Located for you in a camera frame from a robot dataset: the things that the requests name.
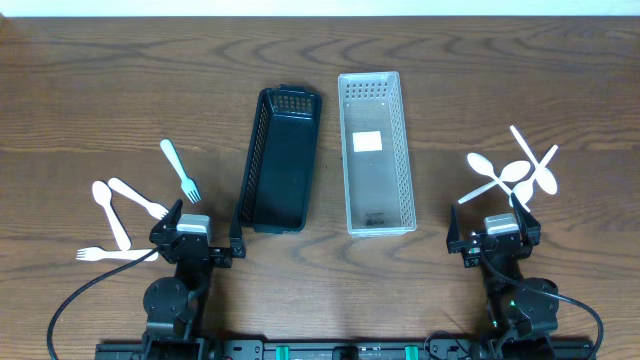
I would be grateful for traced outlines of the white fork basket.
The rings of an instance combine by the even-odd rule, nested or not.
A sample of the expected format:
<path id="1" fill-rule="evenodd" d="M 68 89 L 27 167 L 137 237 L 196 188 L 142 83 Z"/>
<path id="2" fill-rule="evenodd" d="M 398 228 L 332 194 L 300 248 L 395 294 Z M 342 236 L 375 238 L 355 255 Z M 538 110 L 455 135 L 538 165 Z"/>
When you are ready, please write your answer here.
<path id="1" fill-rule="evenodd" d="M 193 179 L 191 179 L 183 165 L 182 162 L 179 158 L 179 155 L 173 145 L 173 143 L 171 142 L 170 139 L 163 139 L 160 141 L 160 147 L 162 152 L 164 153 L 164 155 L 166 156 L 167 160 L 169 161 L 169 163 L 171 164 L 171 166 L 174 168 L 174 170 L 176 171 L 180 181 L 181 181 L 181 189 L 183 191 L 183 193 L 186 195 L 186 197 L 189 199 L 189 201 L 193 204 L 199 202 L 202 200 L 200 192 L 197 188 L 197 185 L 195 183 L 195 181 Z"/>

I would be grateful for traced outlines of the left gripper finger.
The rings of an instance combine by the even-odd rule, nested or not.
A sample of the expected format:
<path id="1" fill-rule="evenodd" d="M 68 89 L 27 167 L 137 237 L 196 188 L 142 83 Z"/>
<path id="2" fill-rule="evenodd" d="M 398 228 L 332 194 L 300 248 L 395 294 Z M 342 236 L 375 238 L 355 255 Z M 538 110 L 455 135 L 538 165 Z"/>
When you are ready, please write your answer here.
<path id="1" fill-rule="evenodd" d="M 183 201 L 177 199 L 168 213 L 158 223 L 158 228 L 164 231 L 174 231 L 182 215 Z"/>
<path id="2" fill-rule="evenodd" d="M 244 245 L 238 204 L 234 206 L 234 211 L 233 211 L 231 224 L 229 228 L 229 241 L 230 241 L 232 256 L 234 258 L 245 258 L 246 247 Z"/>

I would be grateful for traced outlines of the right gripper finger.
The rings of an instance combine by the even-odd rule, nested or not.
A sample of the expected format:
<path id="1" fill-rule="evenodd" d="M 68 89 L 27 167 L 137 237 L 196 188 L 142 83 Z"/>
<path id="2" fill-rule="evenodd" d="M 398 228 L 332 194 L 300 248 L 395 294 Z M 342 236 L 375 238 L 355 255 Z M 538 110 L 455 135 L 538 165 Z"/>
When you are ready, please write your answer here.
<path id="1" fill-rule="evenodd" d="M 456 207 L 451 206 L 451 222 L 446 237 L 447 245 L 459 245 L 460 244 L 460 231 L 458 226 L 458 217 L 456 213 Z"/>
<path id="2" fill-rule="evenodd" d="M 514 213 L 515 213 L 520 231 L 524 233 L 537 231 L 538 221 L 533 217 L 533 215 L 529 211 L 527 211 L 524 208 L 524 205 L 519 201 L 518 197 L 514 192 L 510 194 L 510 200 L 512 203 L 512 207 L 514 209 Z"/>

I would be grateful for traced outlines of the white spoon bowl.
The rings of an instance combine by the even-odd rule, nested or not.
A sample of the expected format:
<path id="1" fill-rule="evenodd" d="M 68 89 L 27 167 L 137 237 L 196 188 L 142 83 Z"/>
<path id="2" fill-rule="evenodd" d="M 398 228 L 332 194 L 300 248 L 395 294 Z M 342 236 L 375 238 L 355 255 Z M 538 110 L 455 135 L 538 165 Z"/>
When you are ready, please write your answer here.
<path id="1" fill-rule="evenodd" d="M 536 167 L 536 169 L 534 170 L 530 178 L 515 185 L 509 197 L 509 205 L 511 207 L 513 207 L 514 205 L 513 200 L 515 198 L 518 199 L 519 203 L 522 206 L 524 206 L 531 199 L 534 192 L 534 189 L 533 189 L 534 180 L 538 175 L 540 175 L 546 169 L 547 164 L 551 161 L 552 157 L 555 155 L 557 150 L 558 150 L 558 146 L 553 145 L 549 149 L 549 151 L 545 154 L 545 156 L 543 157 L 539 165 Z"/>

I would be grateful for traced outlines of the clear plastic mesh basket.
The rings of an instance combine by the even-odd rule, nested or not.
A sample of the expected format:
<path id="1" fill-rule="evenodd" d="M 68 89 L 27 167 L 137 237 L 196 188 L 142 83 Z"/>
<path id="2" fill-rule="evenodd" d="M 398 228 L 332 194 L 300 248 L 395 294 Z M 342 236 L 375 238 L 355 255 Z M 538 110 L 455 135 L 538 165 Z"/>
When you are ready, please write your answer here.
<path id="1" fill-rule="evenodd" d="M 338 78 L 346 223 L 354 237 L 397 236 L 417 228 L 400 76 Z M 354 132 L 380 131 L 382 150 L 353 151 Z"/>

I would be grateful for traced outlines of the black plastic mesh basket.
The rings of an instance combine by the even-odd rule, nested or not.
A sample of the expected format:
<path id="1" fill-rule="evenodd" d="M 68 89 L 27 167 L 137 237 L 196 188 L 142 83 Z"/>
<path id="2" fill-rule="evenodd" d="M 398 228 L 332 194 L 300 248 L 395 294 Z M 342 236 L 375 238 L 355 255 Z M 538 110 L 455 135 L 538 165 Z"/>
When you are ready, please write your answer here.
<path id="1" fill-rule="evenodd" d="M 306 224 L 322 99 L 303 87 L 258 96 L 238 205 L 242 227 L 299 232 Z"/>

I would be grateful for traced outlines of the white spoon pointing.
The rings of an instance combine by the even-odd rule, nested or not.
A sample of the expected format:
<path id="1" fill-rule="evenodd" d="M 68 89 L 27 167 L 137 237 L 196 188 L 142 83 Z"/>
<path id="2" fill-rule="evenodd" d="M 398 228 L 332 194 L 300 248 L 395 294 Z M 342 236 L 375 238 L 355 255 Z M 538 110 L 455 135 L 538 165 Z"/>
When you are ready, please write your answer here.
<path id="1" fill-rule="evenodd" d="M 469 160 L 469 165 L 478 173 L 482 174 L 482 175 L 487 175 L 487 170 L 493 170 L 493 165 L 490 161 L 488 160 L 480 160 L 479 158 L 473 158 L 471 160 Z M 521 180 L 530 170 L 530 163 L 524 160 L 519 160 L 519 161 L 515 161 L 512 162 L 508 165 L 506 165 L 502 172 L 500 173 L 500 175 L 497 177 L 498 180 L 500 180 L 502 183 L 504 182 L 516 182 L 518 180 Z M 463 204 L 477 196 L 479 196 L 480 194 L 488 191 L 489 189 L 491 189 L 492 187 L 496 186 L 497 182 L 496 181 L 492 181 L 489 184 L 486 184 L 470 193 L 468 193 L 467 195 L 463 196 L 462 198 L 460 198 L 458 200 L 459 204 Z"/>

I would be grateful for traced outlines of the white spoon with upper handle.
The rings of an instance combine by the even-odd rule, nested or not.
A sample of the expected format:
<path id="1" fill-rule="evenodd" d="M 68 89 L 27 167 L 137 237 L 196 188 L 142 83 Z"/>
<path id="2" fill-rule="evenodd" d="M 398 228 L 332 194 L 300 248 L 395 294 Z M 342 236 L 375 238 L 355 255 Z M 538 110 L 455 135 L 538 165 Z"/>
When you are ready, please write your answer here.
<path id="1" fill-rule="evenodd" d="M 534 156 L 533 152 L 531 151 L 529 145 L 526 143 L 523 136 L 520 134 L 520 132 L 517 130 L 517 128 L 514 125 L 510 126 L 510 130 L 514 135 L 518 144 L 521 146 L 521 148 L 529 158 L 529 160 L 532 162 L 532 164 L 536 168 L 538 168 L 539 162 L 537 161 L 536 157 Z M 540 174 L 536 176 L 535 180 L 538 182 L 541 189 L 546 193 L 550 195 L 555 195 L 557 193 L 558 191 L 557 181 L 554 175 L 552 174 L 552 172 L 548 168 L 542 169 L 540 171 Z"/>

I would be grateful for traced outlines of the white spoon pile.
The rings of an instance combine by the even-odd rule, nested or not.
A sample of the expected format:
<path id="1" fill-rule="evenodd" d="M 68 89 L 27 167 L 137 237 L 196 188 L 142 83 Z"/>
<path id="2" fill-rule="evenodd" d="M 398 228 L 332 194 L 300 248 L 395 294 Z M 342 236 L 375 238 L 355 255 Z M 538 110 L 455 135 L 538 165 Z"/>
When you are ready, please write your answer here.
<path id="1" fill-rule="evenodd" d="M 471 159 L 473 159 L 473 158 L 479 158 L 480 160 L 488 160 L 486 157 L 484 157 L 484 156 L 483 156 L 483 155 L 481 155 L 481 154 L 478 154 L 478 153 L 469 153 L 469 154 L 467 155 L 467 162 L 468 162 L 468 164 L 469 164 L 469 160 L 471 160 Z M 510 196 L 510 194 L 512 193 L 512 189 L 511 189 L 511 188 L 509 188 L 509 187 L 506 185 L 506 182 L 502 183 L 500 180 L 498 180 L 498 179 L 497 179 L 497 177 L 498 177 L 498 176 L 497 176 L 497 175 L 496 175 L 496 173 L 494 172 L 494 166 L 493 166 L 493 170 L 487 170 L 487 175 L 484 175 L 484 176 L 488 176 L 488 177 L 490 177 L 490 178 L 492 179 L 492 181 L 496 181 L 496 182 L 497 182 L 497 185 L 496 185 L 496 186 L 499 186 L 499 187 L 500 187 L 500 188 L 501 188 L 501 189 L 502 189 L 502 190 L 503 190 L 503 191 L 504 191 L 508 196 Z"/>

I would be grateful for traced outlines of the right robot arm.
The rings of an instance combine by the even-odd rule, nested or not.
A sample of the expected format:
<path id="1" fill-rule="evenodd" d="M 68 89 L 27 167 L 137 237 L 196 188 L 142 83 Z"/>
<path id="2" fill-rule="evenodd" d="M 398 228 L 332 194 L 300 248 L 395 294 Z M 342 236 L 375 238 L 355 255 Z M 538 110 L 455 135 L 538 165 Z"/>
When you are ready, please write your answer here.
<path id="1" fill-rule="evenodd" d="M 541 224 L 515 197 L 511 213 L 485 219 L 485 229 L 463 238 L 456 208 L 446 237 L 450 254 L 478 267 L 493 332 L 470 347 L 471 359 L 553 358 L 550 334 L 558 329 L 559 293 L 548 279 L 526 278 L 519 262 L 540 243 Z"/>

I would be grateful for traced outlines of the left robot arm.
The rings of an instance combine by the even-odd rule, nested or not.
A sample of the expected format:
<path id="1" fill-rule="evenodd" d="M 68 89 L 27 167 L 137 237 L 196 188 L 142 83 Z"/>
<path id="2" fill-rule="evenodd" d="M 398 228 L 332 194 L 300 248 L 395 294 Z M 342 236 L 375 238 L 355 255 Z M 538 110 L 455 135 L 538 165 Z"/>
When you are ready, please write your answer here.
<path id="1" fill-rule="evenodd" d="M 202 360 L 219 352 L 216 342 L 200 333 L 211 273 L 246 256 L 237 214 L 232 217 L 230 245 L 212 247 L 210 218 L 184 214 L 182 207 L 178 199 L 149 236 L 175 272 L 154 281 L 143 297 L 147 320 L 141 357 L 146 360 Z"/>

